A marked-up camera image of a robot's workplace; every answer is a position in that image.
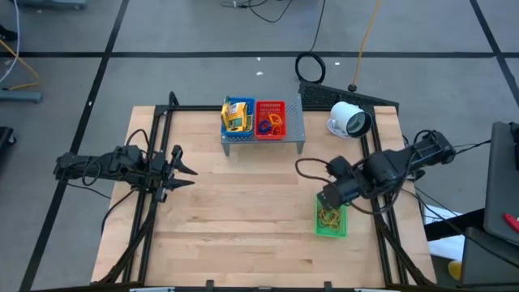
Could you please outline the white paper sheet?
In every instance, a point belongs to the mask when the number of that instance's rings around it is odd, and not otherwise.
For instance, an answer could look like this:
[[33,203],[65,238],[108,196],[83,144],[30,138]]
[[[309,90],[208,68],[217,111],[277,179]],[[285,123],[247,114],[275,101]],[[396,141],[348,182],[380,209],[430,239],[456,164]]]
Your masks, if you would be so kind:
[[[458,216],[460,213],[451,212],[444,208],[438,208],[429,204],[424,208],[425,224],[436,223],[442,219],[450,219]],[[463,249],[465,245],[465,237],[455,233],[454,236],[437,239],[428,243],[430,253],[433,256],[439,256],[450,260],[461,261]]]

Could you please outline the black perforated metal panel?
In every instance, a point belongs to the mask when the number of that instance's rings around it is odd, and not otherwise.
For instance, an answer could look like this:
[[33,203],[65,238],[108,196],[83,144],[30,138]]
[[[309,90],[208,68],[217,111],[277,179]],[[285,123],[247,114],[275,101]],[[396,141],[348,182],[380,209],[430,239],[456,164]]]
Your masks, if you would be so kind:
[[399,110],[399,103],[337,88],[301,82],[298,93],[304,110],[330,110],[337,102],[344,101],[359,106],[392,106]]

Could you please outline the grey storage box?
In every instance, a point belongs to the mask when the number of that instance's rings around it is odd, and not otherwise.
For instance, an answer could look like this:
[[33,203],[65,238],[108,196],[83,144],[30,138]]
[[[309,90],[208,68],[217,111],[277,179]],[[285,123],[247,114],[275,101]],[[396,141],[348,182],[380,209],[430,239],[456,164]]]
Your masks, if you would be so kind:
[[466,234],[484,247],[484,250],[470,239],[465,240],[462,257],[461,284],[476,289],[510,288],[519,290],[519,268],[499,259],[519,265],[519,246],[497,238],[475,228],[468,228]]

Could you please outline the red plastic basket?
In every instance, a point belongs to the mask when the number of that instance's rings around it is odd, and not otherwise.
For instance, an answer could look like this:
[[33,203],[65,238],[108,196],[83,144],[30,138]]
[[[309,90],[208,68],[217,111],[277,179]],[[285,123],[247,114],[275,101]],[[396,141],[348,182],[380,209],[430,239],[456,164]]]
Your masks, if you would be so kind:
[[[257,128],[262,120],[268,120],[269,114],[279,114],[282,118],[282,134],[272,135],[271,132],[267,135],[262,135],[258,132]],[[286,137],[286,108],[284,101],[257,101],[255,103],[255,137],[258,140],[283,140]]]

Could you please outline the red hand tool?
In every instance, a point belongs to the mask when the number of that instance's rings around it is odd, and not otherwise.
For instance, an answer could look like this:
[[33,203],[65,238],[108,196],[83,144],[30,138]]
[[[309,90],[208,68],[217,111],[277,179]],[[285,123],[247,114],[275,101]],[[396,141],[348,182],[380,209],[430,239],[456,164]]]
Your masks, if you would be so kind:
[[504,214],[504,221],[508,224],[508,226],[519,234],[519,219],[514,217],[509,213]]

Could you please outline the grey perforated metal shelf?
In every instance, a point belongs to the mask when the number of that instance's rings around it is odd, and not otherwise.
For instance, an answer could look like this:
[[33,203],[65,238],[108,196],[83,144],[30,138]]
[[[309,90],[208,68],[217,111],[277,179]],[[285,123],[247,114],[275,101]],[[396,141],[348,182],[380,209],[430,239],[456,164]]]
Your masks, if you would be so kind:
[[236,136],[228,136],[226,133],[221,133],[221,145],[224,154],[228,157],[230,153],[230,146],[232,144],[275,144],[275,143],[294,143],[297,146],[298,154],[302,154],[303,147],[306,141],[305,126],[303,121],[302,98],[300,94],[294,97],[287,97],[285,99],[285,114],[288,118],[288,125],[286,126],[286,137],[281,140],[258,140],[255,134],[251,136],[240,138]]

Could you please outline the black caster wheel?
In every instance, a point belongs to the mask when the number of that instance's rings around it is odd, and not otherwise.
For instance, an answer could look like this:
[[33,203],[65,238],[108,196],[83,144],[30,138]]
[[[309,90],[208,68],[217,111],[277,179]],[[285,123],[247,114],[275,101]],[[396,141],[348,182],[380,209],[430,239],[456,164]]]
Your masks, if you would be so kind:
[[16,143],[14,130],[10,127],[0,127],[0,148]]

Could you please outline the green plastic basket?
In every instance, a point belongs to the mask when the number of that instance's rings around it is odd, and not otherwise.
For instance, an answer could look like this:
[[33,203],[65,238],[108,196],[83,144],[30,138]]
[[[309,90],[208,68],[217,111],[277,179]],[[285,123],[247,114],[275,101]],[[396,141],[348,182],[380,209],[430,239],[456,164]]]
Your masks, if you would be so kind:
[[315,200],[314,226],[317,236],[345,238],[347,236],[346,207],[326,209],[319,200]]

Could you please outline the blue plastic basket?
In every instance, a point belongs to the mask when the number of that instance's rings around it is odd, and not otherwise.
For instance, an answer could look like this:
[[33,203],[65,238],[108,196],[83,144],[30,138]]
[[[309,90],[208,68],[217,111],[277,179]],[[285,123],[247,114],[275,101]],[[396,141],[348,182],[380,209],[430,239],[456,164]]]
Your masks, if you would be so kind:
[[221,133],[229,137],[249,137],[253,134],[254,128],[254,110],[255,110],[255,99],[251,97],[226,97],[224,103],[229,101],[231,104],[238,102],[247,103],[247,125],[245,131],[227,131],[221,121]]

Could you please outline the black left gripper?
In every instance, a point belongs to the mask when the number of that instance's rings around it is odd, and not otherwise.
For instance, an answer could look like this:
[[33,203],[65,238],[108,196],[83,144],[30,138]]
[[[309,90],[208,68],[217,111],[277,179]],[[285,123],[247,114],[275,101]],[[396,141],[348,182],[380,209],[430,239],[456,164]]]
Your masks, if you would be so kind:
[[164,203],[167,199],[167,191],[173,191],[180,187],[193,185],[193,181],[176,179],[174,171],[180,173],[197,175],[198,173],[185,166],[180,160],[182,157],[182,148],[175,144],[172,151],[172,159],[167,160],[164,152],[154,152],[154,156],[149,162],[147,179],[149,181],[148,189],[154,191],[154,200]]

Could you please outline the grey metal stand foot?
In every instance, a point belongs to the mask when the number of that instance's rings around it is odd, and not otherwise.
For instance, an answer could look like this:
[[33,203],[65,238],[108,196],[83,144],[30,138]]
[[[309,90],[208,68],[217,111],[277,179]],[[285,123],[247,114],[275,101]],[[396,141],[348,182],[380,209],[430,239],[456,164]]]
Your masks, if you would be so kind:
[[87,7],[86,0],[11,0],[21,6],[52,7],[81,10]]
[[40,103],[42,95],[40,92],[34,91],[11,91],[0,89],[0,101],[24,101]]

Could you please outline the black aluminium table frame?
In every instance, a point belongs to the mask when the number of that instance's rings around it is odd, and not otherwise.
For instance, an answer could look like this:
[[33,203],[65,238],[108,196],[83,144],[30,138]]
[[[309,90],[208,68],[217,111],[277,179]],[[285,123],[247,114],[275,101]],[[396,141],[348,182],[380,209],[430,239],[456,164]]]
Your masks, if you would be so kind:
[[221,145],[216,105],[181,105],[169,123],[169,143],[184,149],[197,175],[156,207],[150,235],[136,251],[131,280],[147,286],[376,288],[410,284],[375,221],[360,209],[347,212],[345,238],[315,234],[315,195],[323,161],[342,155],[360,160],[374,148],[402,146],[397,112],[376,109],[379,140],[343,140],[326,127],[327,110],[303,112],[306,141]]

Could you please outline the grey equipment case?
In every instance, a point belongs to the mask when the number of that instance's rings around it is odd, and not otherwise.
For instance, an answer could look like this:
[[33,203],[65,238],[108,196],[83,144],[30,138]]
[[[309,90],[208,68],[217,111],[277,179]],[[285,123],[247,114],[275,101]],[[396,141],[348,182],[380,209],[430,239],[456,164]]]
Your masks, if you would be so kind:
[[483,226],[489,234],[519,245],[519,234],[504,221],[505,213],[519,219],[519,124],[494,122]]

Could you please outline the yellow round object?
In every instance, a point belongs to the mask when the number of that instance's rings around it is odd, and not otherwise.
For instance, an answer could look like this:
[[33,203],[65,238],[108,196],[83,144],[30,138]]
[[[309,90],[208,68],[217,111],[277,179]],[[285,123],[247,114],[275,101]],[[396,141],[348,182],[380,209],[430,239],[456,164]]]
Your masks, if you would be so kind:
[[461,280],[462,262],[457,260],[451,260],[448,265],[448,274],[456,281]]

